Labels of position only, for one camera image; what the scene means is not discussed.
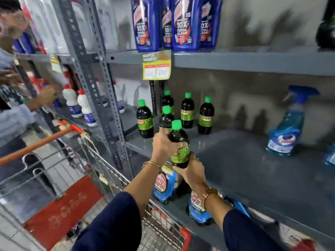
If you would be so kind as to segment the person's right hand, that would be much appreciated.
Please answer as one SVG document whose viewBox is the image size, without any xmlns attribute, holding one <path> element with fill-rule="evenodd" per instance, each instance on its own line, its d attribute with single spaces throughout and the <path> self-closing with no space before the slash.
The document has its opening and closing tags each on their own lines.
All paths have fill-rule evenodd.
<svg viewBox="0 0 335 251">
<path fill-rule="evenodd" d="M 209 188 L 206 182 L 204 166 L 196 158 L 193 151 L 190 153 L 187 176 L 183 178 L 198 196 L 201 196 Z"/>
</svg>

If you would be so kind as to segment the person's left hand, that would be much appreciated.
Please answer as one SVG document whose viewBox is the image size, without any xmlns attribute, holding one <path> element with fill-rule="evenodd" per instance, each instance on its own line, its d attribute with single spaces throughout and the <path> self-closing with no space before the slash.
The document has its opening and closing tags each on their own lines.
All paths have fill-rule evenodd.
<svg viewBox="0 0 335 251">
<path fill-rule="evenodd" d="M 163 166 L 168 158 L 177 151 L 176 145 L 176 143 L 171 142 L 168 136 L 159 129 L 159 132 L 153 137 L 153 152 L 150 161 Z"/>
</svg>

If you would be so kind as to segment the dark bottle with green cap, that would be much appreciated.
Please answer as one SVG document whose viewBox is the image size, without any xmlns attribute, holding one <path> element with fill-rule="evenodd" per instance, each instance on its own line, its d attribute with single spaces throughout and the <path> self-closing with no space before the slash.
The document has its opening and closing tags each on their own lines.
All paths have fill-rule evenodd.
<svg viewBox="0 0 335 251">
<path fill-rule="evenodd" d="M 170 90 L 164 91 L 164 96 L 162 98 L 162 107 L 161 107 L 162 112 L 163 112 L 163 107 L 166 105 L 171 107 L 171 113 L 174 114 L 174 99 L 170 95 Z"/>
<path fill-rule="evenodd" d="M 181 122 L 182 127 L 185 129 L 191 129 L 194 123 L 194 109 L 195 104 L 192 99 L 192 93 L 186 92 L 185 99 L 181 103 Z"/>
<path fill-rule="evenodd" d="M 206 96 L 205 102 L 201 105 L 199 111 L 198 133 L 208 135 L 213 127 L 213 117 L 215 108 L 212 104 L 212 97 Z"/>
<path fill-rule="evenodd" d="M 169 105 L 163 106 L 162 115 L 159 119 L 160 130 L 164 134 L 168 135 L 172 131 L 172 121 L 174 121 L 174 114 L 172 113 L 172 107 Z"/>
<path fill-rule="evenodd" d="M 172 121 L 172 131 L 168 134 L 168 138 L 171 142 L 188 142 L 190 144 L 190 139 L 186 131 L 182 128 L 181 120 Z M 181 168 L 186 168 L 190 160 L 190 150 L 189 151 L 176 151 L 171 157 L 171 163 L 173 166 L 178 166 Z"/>
<path fill-rule="evenodd" d="M 140 136 L 144 139 L 152 138 L 154 136 L 152 112 L 144 99 L 140 99 L 138 105 L 136 118 Z"/>
</svg>

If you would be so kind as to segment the person's right forearm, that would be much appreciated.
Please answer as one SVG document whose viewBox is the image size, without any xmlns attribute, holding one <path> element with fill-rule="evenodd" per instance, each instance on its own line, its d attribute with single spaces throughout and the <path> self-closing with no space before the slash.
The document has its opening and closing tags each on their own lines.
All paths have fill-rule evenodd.
<svg viewBox="0 0 335 251">
<path fill-rule="evenodd" d="M 228 251 L 284 251 L 260 226 L 223 198 L 212 194 L 205 205 L 223 232 Z"/>
</svg>

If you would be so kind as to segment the person's left forearm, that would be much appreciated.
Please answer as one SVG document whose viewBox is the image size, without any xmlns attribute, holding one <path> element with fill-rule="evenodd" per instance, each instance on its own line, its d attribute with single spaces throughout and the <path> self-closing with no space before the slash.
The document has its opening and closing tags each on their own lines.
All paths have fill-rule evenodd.
<svg viewBox="0 0 335 251">
<path fill-rule="evenodd" d="M 71 251 L 137 251 L 159 169 L 148 164 L 79 235 Z"/>
</svg>

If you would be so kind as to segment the blue refill pouch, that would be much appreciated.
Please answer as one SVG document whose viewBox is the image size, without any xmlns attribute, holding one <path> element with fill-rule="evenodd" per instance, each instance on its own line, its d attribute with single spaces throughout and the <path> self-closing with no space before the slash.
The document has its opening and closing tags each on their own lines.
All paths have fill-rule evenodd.
<svg viewBox="0 0 335 251">
<path fill-rule="evenodd" d="M 248 218 L 250 218 L 250 215 L 246 211 L 246 208 L 238 200 L 236 200 L 234 198 L 231 198 L 231 197 L 228 197 L 228 196 L 224 196 L 224 200 L 231 203 L 234 208 L 241 211 L 244 215 L 246 215 Z"/>
<path fill-rule="evenodd" d="M 189 204 L 186 207 L 188 215 L 198 226 L 209 226 L 213 223 L 213 217 L 201 204 L 200 198 L 192 190 L 190 193 Z"/>
<path fill-rule="evenodd" d="M 171 165 L 163 165 L 162 173 L 157 176 L 153 196 L 162 204 L 168 204 L 176 198 L 179 186 L 179 175 L 172 169 Z"/>
</svg>

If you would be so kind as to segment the gold bangle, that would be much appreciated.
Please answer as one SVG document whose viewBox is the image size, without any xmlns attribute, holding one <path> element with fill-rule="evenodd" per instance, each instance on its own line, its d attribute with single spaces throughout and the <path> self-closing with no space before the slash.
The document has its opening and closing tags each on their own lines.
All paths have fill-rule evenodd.
<svg viewBox="0 0 335 251">
<path fill-rule="evenodd" d="M 158 165 L 157 163 L 153 162 L 153 161 L 145 161 L 142 165 L 142 169 L 145 168 L 146 165 L 151 164 L 151 165 L 155 165 L 158 169 L 159 169 L 159 173 L 162 173 L 162 167 L 160 165 Z"/>
</svg>

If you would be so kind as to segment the gold wrist watch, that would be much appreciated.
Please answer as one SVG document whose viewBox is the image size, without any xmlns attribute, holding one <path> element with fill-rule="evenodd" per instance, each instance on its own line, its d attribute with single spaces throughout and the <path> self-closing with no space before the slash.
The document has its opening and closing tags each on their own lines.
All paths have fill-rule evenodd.
<svg viewBox="0 0 335 251">
<path fill-rule="evenodd" d="M 212 195 L 212 194 L 215 194 L 217 196 L 219 196 L 220 198 L 223 198 L 222 194 L 215 188 L 211 188 L 209 187 L 207 190 L 205 190 L 205 192 L 202 194 L 202 198 L 203 198 L 203 208 L 206 209 L 206 200 L 207 198 Z"/>
</svg>

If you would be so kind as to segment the metal shopping cart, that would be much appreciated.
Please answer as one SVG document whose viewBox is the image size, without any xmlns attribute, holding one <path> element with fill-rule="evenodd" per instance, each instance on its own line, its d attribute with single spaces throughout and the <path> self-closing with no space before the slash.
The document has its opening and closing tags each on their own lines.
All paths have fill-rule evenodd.
<svg viewBox="0 0 335 251">
<path fill-rule="evenodd" d="M 37 212 L 46 207 L 82 177 L 89 176 L 102 192 L 101 198 L 51 249 L 71 251 L 78 235 L 86 229 L 107 204 L 130 181 L 105 160 L 90 136 L 75 125 L 47 136 L 26 148 L 0 158 L 0 166 L 22 159 L 24 170 L 32 170 L 33 177 L 4 194 L 0 191 L 0 251 L 46 251 L 23 226 Z M 13 190 L 27 184 L 43 173 L 52 184 L 56 195 L 50 192 L 19 196 Z"/>
</svg>

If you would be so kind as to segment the white bottle with red cap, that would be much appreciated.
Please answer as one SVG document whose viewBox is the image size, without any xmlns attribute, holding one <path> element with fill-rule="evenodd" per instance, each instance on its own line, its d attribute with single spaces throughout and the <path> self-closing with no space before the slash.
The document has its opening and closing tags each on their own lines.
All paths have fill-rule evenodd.
<svg viewBox="0 0 335 251">
<path fill-rule="evenodd" d="M 63 97 L 65 98 L 66 105 L 69 108 L 70 114 L 73 118 L 81 118 L 83 117 L 81 106 L 77 101 L 76 92 L 70 87 L 69 84 L 64 85 L 64 89 L 62 91 Z"/>
<path fill-rule="evenodd" d="M 93 111 L 92 109 L 90 108 L 90 105 L 89 105 L 89 102 L 88 102 L 88 98 L 87 96 L 85 95 L 85 92 L 82 88 L 80 88 L 78 90 L 78 97 L 77 97 L 77 101 L 78 101 L 78 104 L 79 106 L 81 107 L 81 111 L 82 111 L 82 114 L 86 120 L 86 123 L 89 127 L 96 127 L 98 126 L 95 118 L 94 118 L 94 115 L 93 115 Z"/>
<path fill-rule="evenodd" d="M 102 103 L 103 103 L 103 107 L 107 107 L 108 106 L 108 101 L 107 101 L 107 97 L 106 97 L 105 86 L 102 82 L 100 82 L 98 80 L 98 78 L 95 78 L 95 81 L 96 81 L 98 91 L 99 91 L 99 94 L 100 94 L 100 97 L 101 97 L 101 100 L 102 100 Z"/>
<path fill-rule="evenodd" d="M 113 80 L 113 85 L 114 85 L 114 88 L 115 88 L 119 113 L 123 114 L 124 111 L 125 111 L 125 106 L 124 106 L 124 102 L 123 102 L 123 96 L 122 96 L 122 93 L 121 93 L 121 89 L 119 88 L 119 86 L 118 86 L 118 84 L 115 80 Z"/>
</svg>

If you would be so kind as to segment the green and yellow price tag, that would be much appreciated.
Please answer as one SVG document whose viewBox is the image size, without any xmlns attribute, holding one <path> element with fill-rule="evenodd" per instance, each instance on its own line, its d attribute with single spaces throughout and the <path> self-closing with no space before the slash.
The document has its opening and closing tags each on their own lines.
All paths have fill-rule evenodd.
<svg viewBox="0 0 335 251">
<path fill-rule="evenodd" d="M 171 75 L 171 50 L 142 53 L 143 80 L 168 80 Z"/>
</svg>

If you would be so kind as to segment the blue spray bottle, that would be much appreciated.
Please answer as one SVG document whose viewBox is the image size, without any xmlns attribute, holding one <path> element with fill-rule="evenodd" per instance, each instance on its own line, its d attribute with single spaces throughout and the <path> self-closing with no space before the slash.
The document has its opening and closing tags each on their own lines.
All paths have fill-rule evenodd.
<svg viewBox="0 0 335 251">
<path fill-rule="evenodd" d="M 333 142 L 326 150 L 324 162 L 327 165 L 335 167 L 335 142 Z"/>
<path fill-rule="evenodd" d="M 310 96 L 318 96 L 320 92 L 314 87 L 289 85 L 283 98 L 292 102 L 279 125 L 270 130 L 266 151 L 279 156 L 290 156 L 300 142 L 305 118 L 304 104 Z"/>
</svg>

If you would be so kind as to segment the grey metal shelf rack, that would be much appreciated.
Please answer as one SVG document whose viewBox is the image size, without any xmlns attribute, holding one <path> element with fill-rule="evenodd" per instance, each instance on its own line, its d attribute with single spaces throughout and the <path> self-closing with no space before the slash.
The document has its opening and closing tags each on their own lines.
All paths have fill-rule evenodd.
<svg viewBox="0 0 335 251">
<path fill-rule="evenodd" d="M 106 64 L 108 68 L 138 67 L 142 54 L 136 50 L 108 50 Z M 238 47 L 232 50 L 200 50 L 172 53 L 173 68 L 182 71 L 227 71 L 246 75 L 258 75 L 270 78 L 279 74 L 293 76 L 325 77 L 335 79 L 335 52 L 318 51 L 315 48 L 300 47 L 288 51 L 269 51 L 267 47 Z M 106 117 L 100 114 L 102 124 L 109 127 L 88 128 L 83 117 L 73 123 L 84 129 L 90 129 L 90 137 L 105 155 L 105 160 L 124 175 L 129 181 L 139 172 L 142 161 L 152 153 L 152 138 L 140 138 L 137 129 L 136 109 L 126 100 L 126 111 L 114 120 L 112 107 L 100 107 L 98 102 L 94 111 L 106 110 Z M 321 149 L 328 145 L 325 135 L 318 140 L 316 147 L 298 146 L 293 156 L 276 156 L 265 150 L 266 137 L 261 130 L 252 133 L 247 129 L 250 117 L 253 124 L 262 120 L 270 121 L 270 109 L 262 107 L 258 114 L 245 113 L 245 125 L 237 127 L 219 125 L 215 120 L 210 135 L 200 135 L 193 127 L 187 131 L 191 140 L 191 150 L 204 163 L 208 184 L 251 207 L 261 214 L 269 216 L 275 222 L 283 223 L 299 232 L 314 238 L 326 250 L 335 251 L 335 168 L 326 165 Z M 198 227 L 190 216 L 186 215 L 187 196 L 182 195 L 175 201 L 163 205 L 157 201 L 160 210 L 172 219 L 186 226 L 195 235 L 212 244 L 219 250 L 226 250 L 219 243 L 218 230 L 212 226 Z"/>
</svg>

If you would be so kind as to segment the blue cleaner bottle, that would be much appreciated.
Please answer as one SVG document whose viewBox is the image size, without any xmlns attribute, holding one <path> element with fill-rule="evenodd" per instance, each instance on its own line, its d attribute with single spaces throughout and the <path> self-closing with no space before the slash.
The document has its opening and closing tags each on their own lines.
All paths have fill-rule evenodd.
<svg viewBox="0 0 335 251">
<path fill-rule="evenodd" d="M 172 0 L 172 46 L 174 51 L 200 48 L 203 0 Z"/>
<path fill-rule="evenodd" d="M 131 0 L 131 10 L 138 52 L 159 51 L 159 0 Z"/>
<path fill-rule="evenodd" d="M 172 0 L 159 0 L 161 46 L 172 49 Z"/>
<path fill-rule="evenodd" d="M 202 0 L 200 48 L 215 48 L 219 35 L 223 0 Z"/>
</svg>

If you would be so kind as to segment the red cart seat flap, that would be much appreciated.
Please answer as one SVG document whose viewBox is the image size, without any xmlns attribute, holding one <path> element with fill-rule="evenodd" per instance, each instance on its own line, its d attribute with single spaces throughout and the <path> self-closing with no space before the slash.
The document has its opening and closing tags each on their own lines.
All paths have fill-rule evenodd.
<svg viewBox="0 0 335 251">
<path fill-rule="evenodd" d="M 23 226 L 46 251 L 51 251 L 101 198 L 102 192 L 90 177 L 82 177 Z"/>
</svg>

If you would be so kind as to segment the red and white packet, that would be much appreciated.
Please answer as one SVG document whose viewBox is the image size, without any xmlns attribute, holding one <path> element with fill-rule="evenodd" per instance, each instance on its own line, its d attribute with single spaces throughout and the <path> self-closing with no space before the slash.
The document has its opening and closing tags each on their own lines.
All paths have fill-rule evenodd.
<svg viewBox="0 0 335 251">
<path fill-rule="evenodd" d="M 282 223 L 279 223 L 279 236 L 290 251 L 317 251 L 313 238 Z"/>
</svg>

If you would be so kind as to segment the small yellow price tag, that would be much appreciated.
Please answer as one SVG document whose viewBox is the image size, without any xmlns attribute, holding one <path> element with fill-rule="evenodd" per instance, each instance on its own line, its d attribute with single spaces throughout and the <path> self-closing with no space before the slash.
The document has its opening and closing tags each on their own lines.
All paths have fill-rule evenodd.
<svg viewBox="0 0 335 251">
<path fill-rule="evenodd" d="M 63 73 L 62 66 L 58 60 L 57 55 L 49 55 L 49 59 L 51 62 L 52 71 L 57 72 L 57 73 Z"/>
</svg>

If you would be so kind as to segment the row of white bottles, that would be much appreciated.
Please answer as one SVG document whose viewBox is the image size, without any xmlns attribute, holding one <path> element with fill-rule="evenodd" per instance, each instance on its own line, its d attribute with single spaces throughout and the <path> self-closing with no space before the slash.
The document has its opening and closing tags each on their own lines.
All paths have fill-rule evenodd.
<svg viewBox="0 0 335 251">
<path fill-rule="evenodd" d="M 52 0 L 19 0 L 24 12 L 31 19 L 33 32 L 47 54 L 69 54 L 61 24 Z M 117 20 L 112 0 L 94 0 L 98 12 L 98 19 L 103 33 L 107 50 L 119 48 Z M 86 8 L 83 1 L 71 0 L 80 33 L 87 52 L 95 50 L 93 34 Z"/>
</svg>

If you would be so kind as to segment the large dark bottle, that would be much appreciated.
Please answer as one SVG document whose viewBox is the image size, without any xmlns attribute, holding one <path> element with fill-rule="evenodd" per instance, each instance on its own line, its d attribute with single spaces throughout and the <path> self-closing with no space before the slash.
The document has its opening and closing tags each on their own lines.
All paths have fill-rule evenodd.
<svg viewBox="0 0 335 251">
<path fill-rule="evenodd" d="M 319 48 L 335 50 L 335 0 L 328 0 L 315 40 Z"/>
</svg>

